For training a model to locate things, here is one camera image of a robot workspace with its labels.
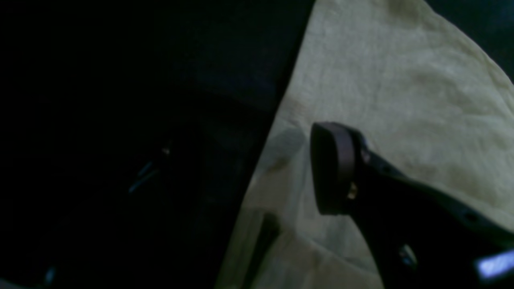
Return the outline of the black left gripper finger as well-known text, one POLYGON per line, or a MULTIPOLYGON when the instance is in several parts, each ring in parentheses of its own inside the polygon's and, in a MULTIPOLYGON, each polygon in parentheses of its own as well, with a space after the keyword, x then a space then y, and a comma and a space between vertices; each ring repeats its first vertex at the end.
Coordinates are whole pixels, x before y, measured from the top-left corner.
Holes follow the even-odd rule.
POLYGON ((419 183, 335 122, 316 122, 310 159, 320 214, 350 216, 386 289, 512 289, 512 232, 419 183))

